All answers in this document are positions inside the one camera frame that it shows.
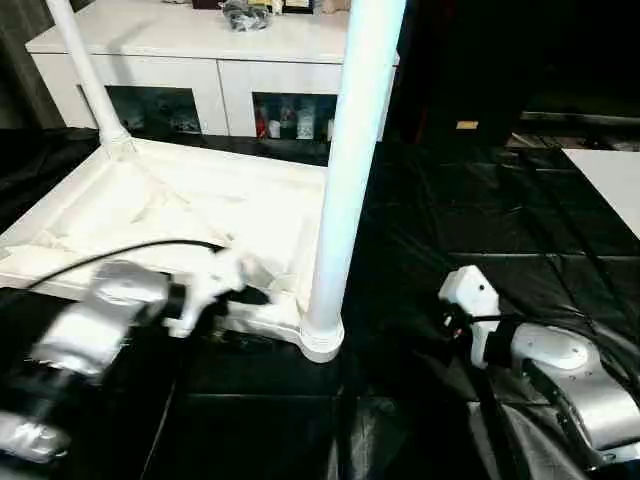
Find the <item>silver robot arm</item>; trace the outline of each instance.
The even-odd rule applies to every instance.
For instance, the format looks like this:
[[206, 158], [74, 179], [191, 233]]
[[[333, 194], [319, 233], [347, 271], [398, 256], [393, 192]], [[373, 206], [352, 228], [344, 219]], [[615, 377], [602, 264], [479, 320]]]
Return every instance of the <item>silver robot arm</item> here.
[[[58, 314], [5, 382], [0, 451], [36, 464], [63, 456], [77, 408], [64, 399], [103, 381], [135, 327], [162, 322], [171, 336], [187, 337], [207, 305], [244, 289], [232, 251], [216, 254], [216, 266], [215, 275], [192, 275], [182, 285], [130, 262], [104, 264], [82, 301]], [[35, 389], [22, 387], [34, 382]]]
[[638, 404], [605, 370], [593, 342], [526, 320], [500, 321], [498, 294], [475, 266], [450, 273], [438, 296], [475, 317], [471, 362], [478, 368], [497, 364], [525, 376], [558, 410], [560, 425], [581, 447], [589, 468], [640, 458]]

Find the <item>white metal frame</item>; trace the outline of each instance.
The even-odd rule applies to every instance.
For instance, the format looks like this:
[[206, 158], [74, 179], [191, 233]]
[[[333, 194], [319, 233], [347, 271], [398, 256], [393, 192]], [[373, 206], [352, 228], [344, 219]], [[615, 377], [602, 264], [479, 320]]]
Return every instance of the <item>white metal frame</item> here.
[[[396, 45], [406, 0], [353, 3], [342, 86], [336, 110], [313, 287], [297, 343], [313, 361], [326, 362], [344, 338], [340, 310], [362, 210], [380, 119], [389, 96]], [[113, 160], [135, 151], [82, 42], [68, 0], [47, 0]], [[277, 327], [262, 325], [261, 333]]]

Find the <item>black plastic sheet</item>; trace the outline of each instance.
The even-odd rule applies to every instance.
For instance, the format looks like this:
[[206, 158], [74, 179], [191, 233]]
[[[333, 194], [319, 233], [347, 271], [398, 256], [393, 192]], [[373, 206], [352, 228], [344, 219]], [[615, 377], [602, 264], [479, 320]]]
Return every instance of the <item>black plastic sheet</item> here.
[[[28, 180], [9, 182], [24, 200], [18, 208], [5, 202], [10, 194], [2, 197], [4, 221], [17, 218], [96, 145], [86, 132], [28, 135], [33, 147], [15, 159], [18, 168], [11, 172]], [[4, 132], [0, 138], [5, 144], [13, 139]], [[328, 158], [326, 145], [311, 142], [169, 140], [313, 164]], [[33, 167], [38, 158], [55, 175], [39, 176]], [[87, 453], [92, 426], [84, 447], [54, 476], [640, 475], [633, 464], [584, 472], [540, 395], [504, 370], [485, 376], [451, 351], [437, 328], [435, 296], [450, 270], [470, 263], [500, 288], [504, 311], [594, 327], [621, 354], [638, 360], [639, 242], [564, 154], [379, 145], [338, 358], [314, 365], [292, 345], [209, 330], [184, 351], [165, 345], [166, 354], [159, 355], [164, 361], [154, 370], [156, 390], [145, 406], [114, 401], [97, 419], [106, 432], [98, 453]], [[40, 305], [51, 301], [33, 296], [22, 310], [3, 312], [3, 336], [18, 332], [26, 344], [34, 334], [24, 329], [25, 319], [46, 315]], [[116, 384], [115, 391], [129, 399], [142, 395], [126, 382]]]

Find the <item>white tray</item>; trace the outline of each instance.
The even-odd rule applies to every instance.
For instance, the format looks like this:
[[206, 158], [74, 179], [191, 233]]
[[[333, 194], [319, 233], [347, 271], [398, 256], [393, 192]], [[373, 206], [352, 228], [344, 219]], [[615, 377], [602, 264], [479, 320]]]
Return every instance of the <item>white tray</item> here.
[[[257, 261], [249, 283], [307, 309], [325, 168], [134, 139], [120, 160], [98, 148], [0, 236], [0, 286], [27, 282], [89, 255], [167, 238], [238, 248]], [[149, 268], [192, 273], [205, 249], [166, 246], [123, 256]], [[77, 299], [93, 270], [39, 291]]]

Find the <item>pole base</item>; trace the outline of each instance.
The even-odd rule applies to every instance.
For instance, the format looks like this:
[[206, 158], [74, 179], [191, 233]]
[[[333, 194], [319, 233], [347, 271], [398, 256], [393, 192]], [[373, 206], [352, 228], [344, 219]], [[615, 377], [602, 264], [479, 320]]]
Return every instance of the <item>pole base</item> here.
[[296, 300], [287, 294], [272, 293], [269, 305], [245, 305], [229, 302], [229, 313], [220, 326], [235, 332], [262, 335], [297, 345], [303, 355], [315, 363], [333, 360], [344, 340], [344, 327], [339, 318], [335, 331], [328, 335], [312, 335], [302, 328]]

